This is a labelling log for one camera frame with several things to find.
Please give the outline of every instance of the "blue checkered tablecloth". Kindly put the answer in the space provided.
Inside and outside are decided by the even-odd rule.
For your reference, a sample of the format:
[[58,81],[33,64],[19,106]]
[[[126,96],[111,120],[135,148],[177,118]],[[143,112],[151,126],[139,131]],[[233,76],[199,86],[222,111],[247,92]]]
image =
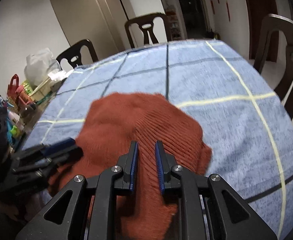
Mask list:
[[25,148],[81,130],[93,100],[161,93],[203,128],[207,170],[220,174],[283,239],[293,227],[293,125],[257,71],[221,41],[132,49],[80,66],[51,101]]

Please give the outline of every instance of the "blue gripper pad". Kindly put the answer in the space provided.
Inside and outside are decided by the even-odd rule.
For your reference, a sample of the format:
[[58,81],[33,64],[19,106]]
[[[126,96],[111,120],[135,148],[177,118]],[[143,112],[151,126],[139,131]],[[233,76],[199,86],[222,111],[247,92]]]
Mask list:
[[156,160],[156,168],[158,171],[158,180],[159,180],[159,188],[160,192],[163,195],[165,186],[164,186],[164,172],[163,172],[163,166],[162,166],[162,161],[161,161],[161,156],[160,156],[160,150],[159,150],[159,145],[158,141],[155,144],[155,160]]
[[75,144],[76,144],[76,141],[74,139],[68,138],[66,140],[57,142],[55,144],[52,144],[52,145],[46,147],[44,150],[41,151],[41,153],[44,157],[48,157],[51,154],[54,154],[56,152],[59,152],[59,151],[64,150],[66,148],[69,148]]
[[134,154],[131,164],[131,170],[130,170],[130,191],[134,191],[134,184],[135,184],[135,178],[136,178],[136,169],[137,169],[137,163],[138,163],[138,143],[135,144],[134,147]]

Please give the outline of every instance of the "black gripper frame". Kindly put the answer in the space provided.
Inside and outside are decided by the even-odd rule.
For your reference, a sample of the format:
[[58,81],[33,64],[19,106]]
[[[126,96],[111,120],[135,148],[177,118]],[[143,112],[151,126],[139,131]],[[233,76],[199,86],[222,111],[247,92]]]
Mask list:
[[82,156],[82,149],[72,138],[13,154],[10,168],[0,183],[0,200],[10,202],[46,189],[49,177],[58,166],[75,162]]
[[155,145],[160,191],[178,196],[179,240],[276,240],[275,233],[219,175],[200,176],[178,165],[161,141]]
[[100,175],[71,179],[47,205],[19,232],[16,240],[84,239],[90,202],[94,196],[88,240],[115,239],[114,212],[117,195],[135,191],[138,143],[131,142],[129,153]]

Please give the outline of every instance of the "red bag handle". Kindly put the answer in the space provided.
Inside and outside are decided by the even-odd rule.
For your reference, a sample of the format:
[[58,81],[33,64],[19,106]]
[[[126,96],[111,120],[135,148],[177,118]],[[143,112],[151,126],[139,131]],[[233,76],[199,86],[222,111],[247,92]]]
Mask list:
[[10,85],[8,85],[8,91],[7,94],[9,97],[12,99],[16,98],[16,93],[15,91],[19,87],[19,76],[17,74],[14,74],[13,77],[11,78]]
[[15,90],[14,91],[16,91],[19,86],[19,76],[17,74],[14,74],[13,77],[11,78],[10,89],[13,87],[14,80],[15,80]]

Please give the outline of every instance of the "yellow line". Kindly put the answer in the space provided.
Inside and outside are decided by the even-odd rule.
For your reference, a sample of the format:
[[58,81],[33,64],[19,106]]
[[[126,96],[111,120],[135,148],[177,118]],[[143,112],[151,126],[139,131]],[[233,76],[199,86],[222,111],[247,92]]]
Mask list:
[[[270,92],[267,94],[255,95],[253,97],[255,99],[263,99],[263,98],[268,98],[268,97],[273,97],[273,96],[276,96],[276,94],[274,92]],[[251,101],[251,97],[245,96],[245,95],[232,95],[232,96],[215,98],[215,99],[208,99],[208,100],[186,101],[186,102],[182,102],[182,103],[176,105],[176,107],[181,108],[181,107],[186,107],[186,106],[204,106],[204,105],[208,105],[208,104],[221,103],[221,102],[226,102],[226,101],[231,101],[231,100],[250,100]]]
[[74,90],[74,92],[71,94],[71,96],[69,97],[69,99],[65,102],[64,106],[61,108],[61,110],[59,111],[57,117],[55,118],[54,122],[49,126],[48,130],[45,132],[45,135],[43,136],[41,143],[44,142],[45,138],[47,137],[48,133],[50,132],[50,130],[52,129],[53,125],[55,124],[55,122],[57,121],[57,119],[60,117],[60,115],[63,113],[64,108],[68,105],[68,103],[71,101],[71,99],[74,97],[74,95],[76,94],[77,90],[82,86],[82,84],[91,76],[91,74],[93,73],[94,69],[98,66],[95,65],[94,67],[91,67],[90,69],[92,69],[92,71],[81,81],[81,83],[78,85],[78,87]]
[[282,167],[282,163],[281,163],[281,159],[280,159],[280,155],[278,152],[278,148],[276,146],[276,143],[274,141],[273,135],[271,133],[271,130],[264,118],[264,116],[262,115],[262,112],[259,108],[259,106],[257,105],[254,96],[252,95],[251,91],[248,89],[248,87],[246,86],[246,84],[244,83],[242,77],[240,76],[240,74],[236,71],[236,69],[230,64],[230,62],[228,62],[225,57],[223,57],[222,54],[220,54],[219,52],[217,52],[207,41],[206,43],[208,44],[208,46],[216,53],[218,54],[223,61],[231,68],[231,70],[235,73],[235,75],[238,77],[240,83],[242,84],[242,86],[245,88],[245,90],[247,91],[248,95],[250,96],[252,103],[258,113],[258,115],[260,116],[262,123],[264,124],[266,131],[269,135],[270,141],[271,141],[271,145],[273,147],[274,150],[274,154],[275,154],[275,159],[276,159],[276,163],[278,165],[279,168],[279,174],[280,174],[280,181],[281,181],[281,189],[282,189],[282,209],[281,209],[281,219],[280,219],[280,226],[279,226],[279,231],[278,231],[278,239],[280,239],[280,235],[282,232],[282,228],[283,228],[283,222],[284,222],[284,216],[285,216],[285,205],[286,205],[286,188],[285,188],[285,179],[284,179],[284,172],[283,172],[283,167]]
[[48,123],[75,123],[75,122],[84,122],[85,119],[65,119],[65,120],[58,120],[58,121],[50,121],[50,120],[41,120],[38,123],[48,122]]

